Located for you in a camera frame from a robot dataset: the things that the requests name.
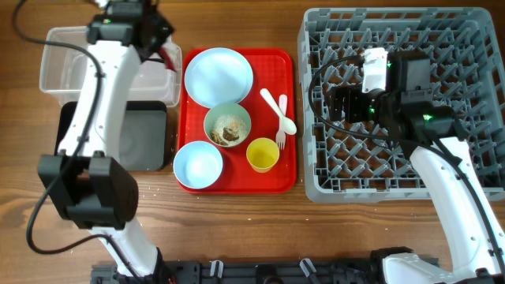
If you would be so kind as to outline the red snack wrapper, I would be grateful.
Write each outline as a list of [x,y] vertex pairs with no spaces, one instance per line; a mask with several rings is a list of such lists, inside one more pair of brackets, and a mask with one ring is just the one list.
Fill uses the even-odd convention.
[[175,69],[174,63],[173,63],[172,59],[170,58],[170,55],[168,54],[168,52],[166,51],[166,49],[164,47],[160,48],[159,56],[163,60],[163,64],[165,65],[166,69],[173,71],[175,73],[177,72],[177,70]]

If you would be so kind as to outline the yellow cup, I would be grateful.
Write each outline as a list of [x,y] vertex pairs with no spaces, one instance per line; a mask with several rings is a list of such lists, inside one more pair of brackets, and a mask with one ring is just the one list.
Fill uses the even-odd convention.
[[268,172],[278,161],[280,150],[273,140],[257,138],[253,140],[246,150],[249,165],[258,173]]

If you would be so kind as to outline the green bowl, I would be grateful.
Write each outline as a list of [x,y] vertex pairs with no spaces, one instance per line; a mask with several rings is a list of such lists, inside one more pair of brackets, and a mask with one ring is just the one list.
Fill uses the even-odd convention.
[[223,103],[211,108],[204,118],[207,138],[223,148],[233,148],[248,137],[252,128],[249,112],[236,103]]

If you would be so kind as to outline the rice and nutshell leftovers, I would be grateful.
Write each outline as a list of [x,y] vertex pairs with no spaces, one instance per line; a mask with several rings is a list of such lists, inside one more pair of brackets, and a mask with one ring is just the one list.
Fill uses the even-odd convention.
[[239,145],[248,135],[246,122],[237,115],[219,116],[211,130],[211,139],[223,147]]

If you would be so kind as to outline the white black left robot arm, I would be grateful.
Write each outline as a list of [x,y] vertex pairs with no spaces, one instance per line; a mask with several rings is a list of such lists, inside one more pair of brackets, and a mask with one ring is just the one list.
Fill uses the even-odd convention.
[[44,200],[60,217],[98,239],[117,265],[121,283],[172,283],[160,250],[137,217],[139,189],[119,162],[128,93],[149,60],[173,63],[164,43],[173,27],[153,1],[101,1],[87,27],[88,62],[77,107],[53,155],[39,160]]

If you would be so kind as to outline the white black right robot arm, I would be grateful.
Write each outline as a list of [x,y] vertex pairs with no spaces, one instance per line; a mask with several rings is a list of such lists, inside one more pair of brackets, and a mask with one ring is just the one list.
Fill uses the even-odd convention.
[[430,59],[420,51],[372,48],[354,57],[360,84],[327,92],[325,124],[372,121],[387,130],[429,191],[449,244],[445,271],[406,247],[370,255],[371,283],[501,283],[504,232],[472,164],[466,130],[449,106],[435,106]]

